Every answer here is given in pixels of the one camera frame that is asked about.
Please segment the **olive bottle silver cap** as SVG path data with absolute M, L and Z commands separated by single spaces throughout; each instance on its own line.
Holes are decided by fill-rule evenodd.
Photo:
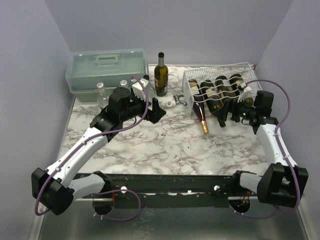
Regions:
M 220 100 L 222 102 L 222 106 L 225 104 L 227 100 L 236 100 L 235 95 L 232 93 L 232 89 L 229 86 L 226 86 L 223 80 L 227 80 L 227 77 L 224 75 L 218 76 L 215 79 L 216 91 L 220 96 Z

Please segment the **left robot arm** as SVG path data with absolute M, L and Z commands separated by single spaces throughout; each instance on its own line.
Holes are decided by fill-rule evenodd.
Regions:
M 117 133 L 129 130 L 141 121 L 156 124 L 166 111 L 158 99 L 138 98 L 132 90 L 117 87 L 109 97 L 108 105 L 95 116 L 79 141 L 59 160 L 45 170 L 37 168 L 31 174 L 35 214 L 40 216 L 39 204 L 55 215 L 62 214 L 71 203 L 88 195 L 107 197 L 115 188 L 106 174 L 96 171 L 75 178 L 84 164 Z

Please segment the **dark green brown-label wine bottle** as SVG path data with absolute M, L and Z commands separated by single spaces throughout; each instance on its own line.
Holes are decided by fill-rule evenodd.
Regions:
M 168 92 L 168 67 L 164 63 L 165 54 L 158 53 L 158 65 L 154 68 L 154 84 L 156 95 L 164 97 Z

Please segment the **clear glass wine bottle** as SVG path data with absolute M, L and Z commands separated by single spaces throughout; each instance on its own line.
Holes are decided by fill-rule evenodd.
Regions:
M 157 96 L 156 94 L 156 90 L 153 87 L 152 83 L 150 82 L 150 77 L 149 75 L 145 74 L 142 78 L 142 81 L 144 83 L 144 87 L 147 90 L 147 94 L 148 94 L 148 101 L 152 102 L 153 98 L 155 98 Z

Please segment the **clear bottle dark label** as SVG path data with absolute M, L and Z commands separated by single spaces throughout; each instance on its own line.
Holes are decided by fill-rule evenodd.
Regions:
M 120 87 L 123 87 L 123 88 L 128 88 L 129 87 L 129 84 L 128 84 L 128 81 L 123 79 L 120 81 Z

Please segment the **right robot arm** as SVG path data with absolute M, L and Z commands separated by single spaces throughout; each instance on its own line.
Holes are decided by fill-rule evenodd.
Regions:
M 220 122 L 231 119 L 247 120 L 260 141 L 267 158 L 268 168 L 262 176 L 249 171 L 236 171 L 221 193 L 228 197 L 241 196 L 247 190 L 257 195 L 264 204 L 294 208 L 299 204 L 309 174 L 298 167 L 282 139 L 280 124 L 271 116 L 274 94 L 259 90 L 253 105 L 245 101 L 227 100 L 213 115 Z

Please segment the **clear bottle red cap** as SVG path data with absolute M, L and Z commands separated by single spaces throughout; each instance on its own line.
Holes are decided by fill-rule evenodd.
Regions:
M 109 104 L 109 96 L 107 95 L 106 88 L 103 82 L 98 82 L 96 84 L 96 87 L 99 91 L 97 95 L 97 103 L 101 109 L 104 109 Z

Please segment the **dark green bottle black neck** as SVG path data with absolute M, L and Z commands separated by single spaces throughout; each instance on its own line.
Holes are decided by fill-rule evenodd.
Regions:
M 220 96 L 215 90 L 213 83 L 210 80 L 205 80 L 200 83 L 200 91 L 203 94 L 203 98 L 207 104 L 207 107 L 210 113 L 216 117 L 221 128 L 226 126 L 224 121 L 221 121 L 215 114 L 216 111 L 220 110 L 223 107 L 223 104 L 220 100 Z

